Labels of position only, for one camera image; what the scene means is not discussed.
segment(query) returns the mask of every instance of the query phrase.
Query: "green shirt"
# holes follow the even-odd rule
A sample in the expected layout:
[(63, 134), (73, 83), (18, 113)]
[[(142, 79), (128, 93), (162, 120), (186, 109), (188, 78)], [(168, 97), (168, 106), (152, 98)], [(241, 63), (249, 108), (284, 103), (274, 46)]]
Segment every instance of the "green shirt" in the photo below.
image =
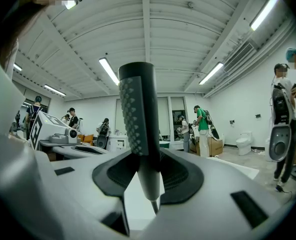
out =
[(199, 122), (199, 128), (198, 128), (198, 130), (199, 130), (199, 131), (200, 131), (200, 130), (208, 130), (208, 124), (207, 124), (207, 122), (206, 122), (206, 120), (205, 120), (206, 113), (205, 113), (204, 110), (201, 109), (201, 108), (198, 108), (198, 110), (197, 110), (197, 118), (198, 118), (199, 116), (202, 116), (202, 119), (201, 119), (200, 122)]

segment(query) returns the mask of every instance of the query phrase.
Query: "toilet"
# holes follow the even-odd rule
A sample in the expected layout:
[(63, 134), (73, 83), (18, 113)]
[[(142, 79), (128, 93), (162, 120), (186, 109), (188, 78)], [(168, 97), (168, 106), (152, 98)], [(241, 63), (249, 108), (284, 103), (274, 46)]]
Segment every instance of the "toilet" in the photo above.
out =
[(239, 156), (244, 156), (251, 151), (252, 132), (245, 131), (240, 134), (240, 138), (237, 139), (236, 144), (239, 149)]

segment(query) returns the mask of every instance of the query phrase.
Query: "ceiling light fixture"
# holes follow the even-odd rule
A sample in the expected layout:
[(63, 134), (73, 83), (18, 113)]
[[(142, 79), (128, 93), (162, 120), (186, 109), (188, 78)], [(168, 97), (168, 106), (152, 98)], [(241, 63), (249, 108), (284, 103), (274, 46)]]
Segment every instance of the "ceiling light fixture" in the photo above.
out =
[(74, 0), (64, 1), (63, 3), (68, 10), (77, 5), (77, 3)]
[(264, 6), (263, 10), (259, 13), (259, 15), (255, 18), (253, 22), (250, 23), (251, 28), (255, 31), (259, 25), (263, 22), (263, 20), (267, 17), (269, 12), (272, 10), (274, 5), (278, 0), (269, 0)]
[(14, 63), (13, 65), (17, 70), (22, 71), (22, 68), (20, 66), (18, 66), (17, 64)]
[(113, 82), (118, 85), (119, 84), (119, 79), (117, 78), (116, 74), (113, 72), (108, 60), (106, 58), (101, 58), (99, 59), (99, 63), (101, 66), (104, 68), (104, 70), (108, 73), (108, 75), (111, 77)]
[(200, 85), (202, 84), (204, 84), (205, 82), (207, 82), (209, 79), (210, 79), (210, 77), (212, 77), (214, 74), (216, 74), (216, 72), (219, 70), (219, 69), (221, 69), (223, 67), (223, 63), (221, 63), (221, 62), (219, 62), (206, 76), (205, 76), (205, 78), (204, 79), (202, 79), (201, 81), (200, 81)]
[(51, 91), (53, 91), (53, 92), (55, 92), (55, 93), (58, 93), (58, 94), (60, 94), (62, 96), (65, 96), (65, 94), (63, 92), (60, 92), (59, 90), (56, 90), (56, 89), (52, 88), (51, 86), (48, 86), (47, 84), (45, 84), (44, 87), (51, 90)]

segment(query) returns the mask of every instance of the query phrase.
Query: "ceiling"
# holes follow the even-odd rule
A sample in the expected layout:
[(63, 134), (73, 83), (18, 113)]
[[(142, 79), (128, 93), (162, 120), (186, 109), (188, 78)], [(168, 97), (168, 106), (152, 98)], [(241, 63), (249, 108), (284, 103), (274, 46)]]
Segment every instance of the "ceiling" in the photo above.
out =
[[(247, 60), (264, 54), (260, 50), (291, 16), (279, 0), (253, 31), (249, 24), (265, 2), (82, 0), (70, 10), (53, 5), (19, 39), (16, 63), (23, 70), (15, 69), (13, 79), (50, 94), (43, 87), (48, 84), (65, 93), (67, 101), (115, 95), (118, 86), (98, 62), (106, 57), (116, 75), (120, 66), (130, 62), (154, 64), (158, 92), (207, 94), (214, 88), (217, 92), (226, 87), (218, 88), (230, 75), (224, 67), (206, 84), (198, 83), (245, 42), (253, 46)], [(235, 72), (244, 67), (235, 66)]]

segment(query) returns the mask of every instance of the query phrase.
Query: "white pants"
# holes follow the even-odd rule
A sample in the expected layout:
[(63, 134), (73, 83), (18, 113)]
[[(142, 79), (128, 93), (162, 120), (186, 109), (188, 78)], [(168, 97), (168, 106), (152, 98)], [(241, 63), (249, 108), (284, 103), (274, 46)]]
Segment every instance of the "white pants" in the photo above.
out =
[(208, 130), (200, 130), (199, 131), (199, 146), (200, 146), (200, 156), (203, 158), (209, 157), (209, 147), (208, 147)]

